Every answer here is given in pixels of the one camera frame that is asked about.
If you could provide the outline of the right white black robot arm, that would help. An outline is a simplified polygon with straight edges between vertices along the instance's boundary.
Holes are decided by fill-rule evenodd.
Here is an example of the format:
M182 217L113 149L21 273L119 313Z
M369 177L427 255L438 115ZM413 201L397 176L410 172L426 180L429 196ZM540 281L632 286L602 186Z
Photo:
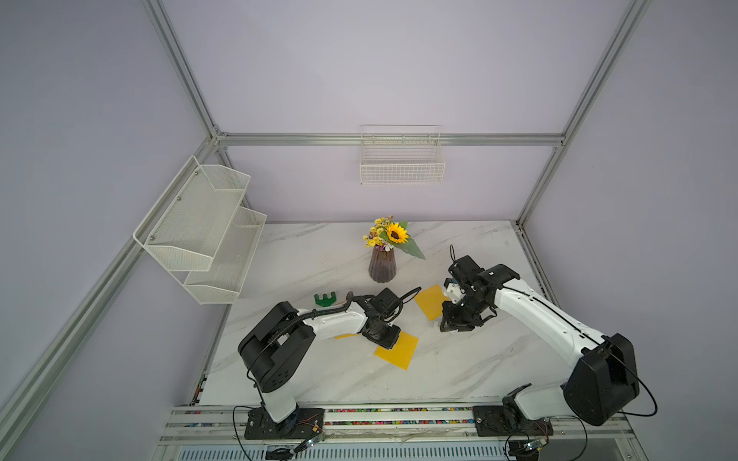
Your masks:
M443 284L442 332L472 332L505 312L548 344L570 368L563 383L523 384L510 391L493 426L525 433L546 418L576 417L602 426L640 394L635 351L622 334L607 336L540 296L504 264L484 269L465 255L455 259Z

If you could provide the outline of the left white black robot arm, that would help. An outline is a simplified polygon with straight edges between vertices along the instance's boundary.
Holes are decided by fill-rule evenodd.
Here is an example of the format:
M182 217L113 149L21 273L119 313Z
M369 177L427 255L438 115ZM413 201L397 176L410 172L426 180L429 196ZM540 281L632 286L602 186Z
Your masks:
M343 303L332 307L305 310L288 302L275 305L236 348L259 394L259 410L275 425L296 419L298 405L290 380L315 342L359 335L392 350L402 332L394 321L404 305L388 288L378 295L349 293Z

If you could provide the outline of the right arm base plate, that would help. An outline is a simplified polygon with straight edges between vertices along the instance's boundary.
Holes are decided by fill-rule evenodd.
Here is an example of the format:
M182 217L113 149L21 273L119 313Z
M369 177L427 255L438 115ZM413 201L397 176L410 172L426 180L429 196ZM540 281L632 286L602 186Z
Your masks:
M528 420L518 410L504 405L472 407L478 436L550 436L552 425L545 419Z

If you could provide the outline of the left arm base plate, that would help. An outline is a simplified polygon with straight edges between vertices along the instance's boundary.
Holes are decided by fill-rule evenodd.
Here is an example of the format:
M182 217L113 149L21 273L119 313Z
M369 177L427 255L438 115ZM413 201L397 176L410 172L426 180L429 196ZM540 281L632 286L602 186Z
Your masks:
M246 440L304 440L321 432L324 420L324 408L297 407L280 423L264 408L257 408L249 411L243 435Z

